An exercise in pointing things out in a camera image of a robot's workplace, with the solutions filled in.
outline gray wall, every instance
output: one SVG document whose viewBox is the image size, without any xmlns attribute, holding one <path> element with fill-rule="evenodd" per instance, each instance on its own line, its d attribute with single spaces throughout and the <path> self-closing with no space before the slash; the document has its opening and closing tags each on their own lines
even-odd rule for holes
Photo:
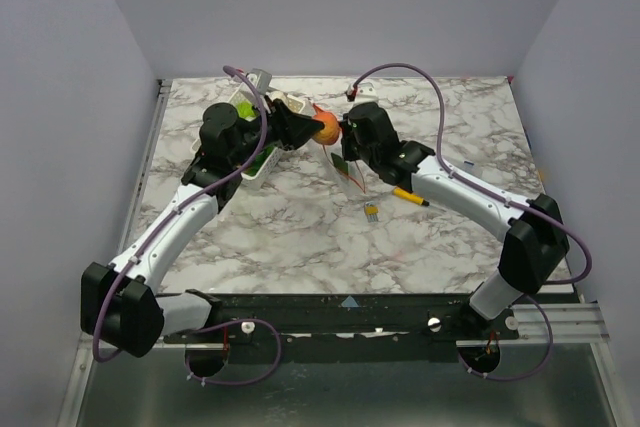
<svg viewBox="0 0 640 427">
<path fill-rule="evenodd" d="M 593 251 L 582 287 L 640 420 L 640 0 L 559 0 L 513 86 L 545 185 Z"/>
<path fill-rule="evenodd" d="M 156 74 L 515 73 L 556 0 L 116 0 Z"/>
<path fill-rule="evenodd" d="M 155 77 L 114 0 L 0 0 L 0 423 L 53 425 L 80 275 L 114 254 Z"/>
</svg>

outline marble surface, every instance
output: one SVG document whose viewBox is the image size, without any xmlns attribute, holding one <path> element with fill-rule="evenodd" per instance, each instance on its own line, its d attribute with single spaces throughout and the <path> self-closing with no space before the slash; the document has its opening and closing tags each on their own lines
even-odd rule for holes
<svg viewBox="0 0 640 427">
<path fill-rule="evenodd" d="M 349 109 L 349 78 L 275 78 L 334 112 Z M 481 177 L 512 192 L 542 190 L 505 78 L 439 79 L 446 100 L 443 153 L 471 160 Z M 374 79 L 380 105 L 401 138 L 435 146 L 438 105 L 420 79 Z M 192 155 L 203 110 L 226 100 L 226 78 L 173 82 L 143 195 L 138 234 L 170 200 Z M 259 191 L 244 187 L 177 259 L 161 290 L 272 293 L 467 293 L 497 266 L 500 244 L 439 205 L 391 195 L 366 166 L 367 194 L 347 197 L 316 147 L 285 153 Z M 364 200 L 377 203 L 368 223 Z M 554 277 L 566 277 L 560 266 Z M 568 286 L 554 291 L 571 291 Z"/>
</svg>

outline purple cable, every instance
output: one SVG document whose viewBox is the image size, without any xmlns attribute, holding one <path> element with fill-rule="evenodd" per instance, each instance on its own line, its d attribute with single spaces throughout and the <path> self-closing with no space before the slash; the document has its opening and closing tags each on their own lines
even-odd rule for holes
<svg viewBox="0 0 640 427">
<path fill-rule="evenodd" d="M 213 327 L 206 327 L 204 329 L 196 330 L 196 331 L 194 331 L 192 333 L 193 334 L 204 334 L 206 332 L 214 332 L 216 330 L 224 329 L 225 327 L 231 327 L 233 325 L 242 324 L 243 322 L 253 322 L 254 324 L 264 325 L 265 327 L 267 327 L 271 331 L 273 336 L 276 338 L 276 357 L 275 357 L 273 363 L 271 364 L 271 366 L 266 370 L 266 372 L 264 372 L 263 374 L 259 375 L 258 377 L 254 377 L 253 379 L 249 379 L 249 380 L 214 380 L 214 379 L 211 379 L 211 378 L 208 378 L 208 377 L 198 377 L 197 375 L 195 375 L 191 371 L 191 366 L 189 365 L 189 359 L 187 358 L 185 360 L 185 364 L 184 364 L 185 367 L 187 368 L 187 371 L 189 372 L 189 377 L 187 377 L 187 380 L 189 380 L 191 378 L 194 378 L 194 379 L 199 380 L 200 382 L 203 382 L 205 384 L 226 385 L 226 386 L 230 386 L 230 387 L 242 387 L 242 386 L 245 386 L 245 385 L 256 384 L 256 383 L 260 382 L 261 380 L 266 379 L 267 377 L 269 377 L 271 374 L 273 374 L 275 372 L 276 368 L 280 364 L 280 359 L 282 358 L 282 342 L 280 341 L 280 334 L 278 334 L 278 331 L 276 330 L 276 328 L 273 325 L 271 325 L 269 322 L 265 321 L 265 320 L 260 320 L 260 319 L 232 320 L 232 321 L 229 321 L 229 322 L 224 322 L 222 324 L 214 325 Z"/>
<path fill-rule="evenodd" d="M 591 252 L 587 247 L 587 244 L 584 242 L 584 240 L 582 240 L 582 238 L 578 234 L 573 232 L 564 224 L 558 222 L 553 217 L 549 217 L 547 214 L 544 214 L 525 204 L 520 204 L 518 202 L 509 202 L 507 198 L 502 197 L 501 195 L 496 194 L 495 192 L 492 192 L 489 189 L 486 189 L 482 185 L 476 184 L 472 180 L 469 180 L 466 177 L 459 175 L 457 172 L 452 172 L 452 169 L 447 165 L 447 163 L 442 158 L 442 138 L 444 137 L 444 116 L 445 116 L 444 98 L 442 97 L 442 91 L 440 90 L 440 87 L 438 87 L 438 84 L 433 79 L 433 77 L 427 74 L 424 70 L 418 67 L 415 67 L 411 64 L 405 64 L 402 62 L 390 63 L 390 64 L 379 65 L 378 67 L 374 67 L 373 69 L 365 72 L 360 77 L 358 77 L 358 79 L 353 83 L 353 87 L 357 88 L 358 84 L 360 84 L 360 82 L 362 82 L 364 79 L 369 77 L 371 74 L 383 69 L 388 69 L 388 68 L 405 68 L 405 69 L 413 70 L 414 72 L 417 72 L 418 74 L 422 75 L 425 79 L 427 79 L 427 81 L 429 81 L 429 83 L 433 86 L 433 89 L 436 91 L 436 95 L 438 96 L 438 103 L 440 104 L 440 122 L 438 124 L 438 136 L 436 138 L 436 158 L 438 159 L 438 163 L 440 164 L 440 166 L 444 169 L 444 171 L 447 174 L 451 175 L 454 179 L 459 180 L 463 184 L 471 187 L 472 189 L 475 189 L 478 192 L 485 194 L 486 196 L 491 197 L 492 199 L 497 200 L 500 203 L 505 204 L 507 207 L 512 205 L 514 207 L 517 207 L 518 209 L 523 210 L 524 212 L 527 212 L 529 214 L 535 215 L 536 217 L 543 219 L 544 221 L 550 223 L 555 228 L 561 230 L 566 235 L 571 237 L 580 246 L 580 248 L 582 249 L 582 252 L 584 253 L 584 258 L 586 260 L 586 265 L 584 270 L 579 275 L 572 277 L 570 279 L 549 280 L 546 282 L 546 284 L 547 285 L 566 285 L 566 284 L 573 284 L 575 282 L 580 282 L 581 280 L 584 280 L 591 272 L 591 268 L 593 266 L 593 260 L 591 257 Z"/>
<path fill-rule="evenodd" d="M 260 110 L 260 121 L 261 121 L 260 138 L 258 140 L 258 145 L 256 147 L 256 150 L 253 151 L 253 153 L 249 156 L 249 158 L 245 161 L 245 163 L 242 164 L 240 167 L 238 167 L 237 170 L 227 175 L 226 177 L 214 182 L 213 184 L 205 187 L 204 189 L 196 192 L 191 197 L 187 198 L 182 203 L 180 203 L 180 205 L 178 205 L 176 210 L 172 211 L 169 215 L 167 215 L 164 219 L 162 219 L 162 221 L 158 224 L 158 226 L 155 229 L 153 229 L 153 231 L 149 234 L 146 240 L 142 242 L 138 250 L 136 250 L 136 252 L 133 254 L 134 257 L 140 258 L 140 256 L 147 250 L 149 245 L 155 240 L 158 234 L 162 232 L 162 230 L 167 226 L 167 224 L 171 222 L 174 219 L 174 217 L 179 215 L 178 212 L 182 213 L 182 211 L 186 206 L 191 204 L 191 202 L 196 200 L 201 195 L 207 194 L 212 190 L 217 189 L 221 185 L 229 182 L 234 177 L 237 177 L 238 175 L 240 175 L 244 170 L 246 170 L 253 163 L 256 156 L 262 151 L 262 148 L 264 147 L 264 142 L 267 138 L 267 111 L 265 109 L 264 103 L 262 102 L 262 97 L 260 96 L 260 92 L 258 92 L 258 90 L 254 87 L 254 85 L 241 72 L 234 69 L 233 67 L 225 65 L 222 68 L 222 70 L 224 70 L 224 72 L 231 77 L 234 77 L 234 76 L 238 77 L 243 83 L 247 85 L 247 87 L 249 87 L 249 90 L 251 90 L 251 93 L 256 99 L 256 103 L 258 104 L 258 109 Z M 135 264 L 131 261 L 125 264 L 123 269 L 116 276 L 115 280 L 113 281 L 113 284 L 111 284 L 111 287 L 107 291 L 107 295 L 105 296 L 104 301 L 102 302 L 102 306 L 100 307 L 100 312 L 98 313 L 98 319 L 96 320 L 96 326 L 93 331 L 93 342 L 92 342 L 93 358 L 96 362 L 108 362 L 113 358 L 115 358 L 121 352 L 120 349 L 117 349 L 106 357 L 103 357 L 102 355 L 100 355 L 100 336 L 102 334 L 104 319 L 107 316 L 107 311 L 109 310 L 109 304 L 113 300 L 113 297 L 115 296 L 118 290 L 118 287 L 122 283 L 122 280 L 125 278 L 127 273 L 133 268 L 134 265 Z"/>
<path fill-rule="evenodd" d="M 536 302 L 536 300 L 533 297 L 529 297 L 528 295 L 525 295 L 523 297 L 527 299 L 529 302 L 531 302 L 533 305 L 535 305 L 536 308 L 540 311 L 540 313 L 542 314 L 542 318 L 544 319 L 544 323 L 547 326 L 547 331 L 549 332 L 549 343 L 547 344 L 547 351 L 545 352 L 543 359 L 540 361 L 540 363 L 536 367 L 534 367 L 527 373 L 514 375 L 512 377 L 499 377 L 491 374 L 485 375 L 482 372 L 478 372 L 477 370 L 472 369 L 465 362 L 465 360 L 462 358 L 460 353 L 458 353 L 458 360 L 462 363 L 462 365 L 464 365 L 464 368 L 471 375 L 475 375 L 476 377 L 480 377 L 481 379 L 485 379 L 485 380 L 493 380 L 494 382 L 515 382 L 515 381 L 527 379 L 533 375 L 536 375 L 538 372 L 544 369 L 546 365 L 549 363 L 549 360 L 551 360 L 551 353 L 553 352 L 553 331 L 551 330 L 551 322 L 549 322 L 549 317 L 547 317 L 547 313 L 544 311 L 542 306 L 538 302 Z"/>
</svg>

